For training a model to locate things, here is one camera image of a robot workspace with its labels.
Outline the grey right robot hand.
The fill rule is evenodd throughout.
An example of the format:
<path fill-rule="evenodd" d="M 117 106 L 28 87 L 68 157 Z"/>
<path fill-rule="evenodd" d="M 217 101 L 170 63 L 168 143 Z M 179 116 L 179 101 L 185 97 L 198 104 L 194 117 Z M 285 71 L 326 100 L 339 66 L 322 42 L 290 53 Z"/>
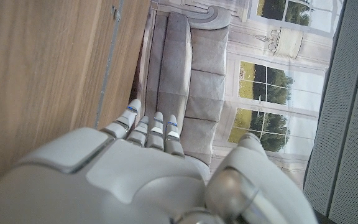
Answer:
<path fill-rule="evenodd" d="M 243 135 L 212 178 L 184 155 L 176 117 L 79 128 L 0 178 L 0 223 L 316 223 L 302 191 Z"/>

